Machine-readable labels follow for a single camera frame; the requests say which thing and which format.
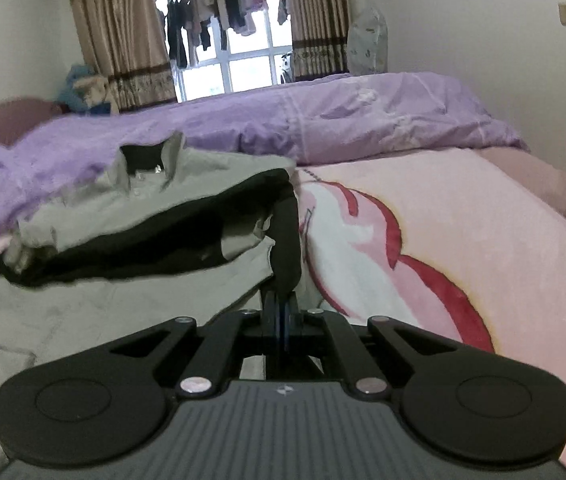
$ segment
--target beige curtain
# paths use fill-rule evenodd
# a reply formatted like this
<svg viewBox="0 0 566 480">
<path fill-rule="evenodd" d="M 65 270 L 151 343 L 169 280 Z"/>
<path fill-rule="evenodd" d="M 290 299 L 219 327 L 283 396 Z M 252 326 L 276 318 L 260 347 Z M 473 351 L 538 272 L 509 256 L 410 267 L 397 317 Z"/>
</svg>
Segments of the beige curtain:
<svg viewBox="0 0 566 480">
<path fill-rule="evenodd" d="M 121 111 L 176 101 L 154 0 L 72 0 L 72 10 L 85 62 Z"/>
<path fill-rule="evenodd" d="M 289 0 L 295 81 L 347 72 L 347 0 Z"/>
</svg>

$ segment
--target beige plush toy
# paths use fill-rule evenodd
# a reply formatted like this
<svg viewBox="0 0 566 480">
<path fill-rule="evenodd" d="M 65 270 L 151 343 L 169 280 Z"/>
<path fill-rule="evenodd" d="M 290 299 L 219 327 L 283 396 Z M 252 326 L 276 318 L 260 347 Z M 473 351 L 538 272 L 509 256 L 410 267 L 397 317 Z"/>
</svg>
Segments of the beige plush toy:
<svg viewBox="0 0 566 480">
<path fill-rule="evenodd" d="M 111 106 L 110 113 L 118 115 L 118 106 L 109 89 L 108 78 L 102 75 L 82 77 L 74 83 L 74 89 L 83 94 L 83 100 L 90 108 L 107 102 Z"/>
</svg>

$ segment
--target ribbed gray panel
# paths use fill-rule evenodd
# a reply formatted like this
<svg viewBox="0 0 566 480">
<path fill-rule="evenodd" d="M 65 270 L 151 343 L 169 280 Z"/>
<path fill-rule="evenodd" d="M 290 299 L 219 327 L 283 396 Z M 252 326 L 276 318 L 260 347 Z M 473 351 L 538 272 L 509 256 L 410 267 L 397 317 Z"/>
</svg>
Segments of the ribbed gray panel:
<svg viewBox="0 0 566 480">
<path fill-rule="evenodd" d="M 476 471 L 421 448 L 383 404 L 338 383 L 234 381 L 211 400 L 185 402 L 163 434 L 117 462 L 78 471 L 12 463 L 0 480 L 566 480 L 558 463 Z"/>
</svg>

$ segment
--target folded blanket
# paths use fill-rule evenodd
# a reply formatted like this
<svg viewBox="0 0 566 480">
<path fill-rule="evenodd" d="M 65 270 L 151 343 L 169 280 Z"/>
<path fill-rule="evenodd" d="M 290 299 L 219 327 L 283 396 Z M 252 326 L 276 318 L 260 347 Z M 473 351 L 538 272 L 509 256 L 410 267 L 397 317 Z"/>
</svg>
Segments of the folded blanket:
<svg viewBox="0 0 566 480">
<path fill-rule="evenodd" d="M 0 146 L 0 233 L 67 185 L 93 180 L 122 144 L 179 130 L 189 146 L 326 164 L 413 148 L 525 148 L 458 80 L 432 73 L 331 76 L 117 117 L 65 116 Z"/>
</svg>

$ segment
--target maroon headboard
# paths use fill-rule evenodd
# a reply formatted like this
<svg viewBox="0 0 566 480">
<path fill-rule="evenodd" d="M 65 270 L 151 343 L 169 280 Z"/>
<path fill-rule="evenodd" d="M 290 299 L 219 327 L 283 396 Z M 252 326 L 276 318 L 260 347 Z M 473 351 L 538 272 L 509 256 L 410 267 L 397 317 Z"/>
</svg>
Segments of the maroon headboard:
<svg viewBox="0 0 566 480">
<path fill-rule="evenodd" d="M 56 103 L 19 98 L 0 103 L 0 144 L 11 146 L 36 126 L 61 114 Z"/>
</svg>

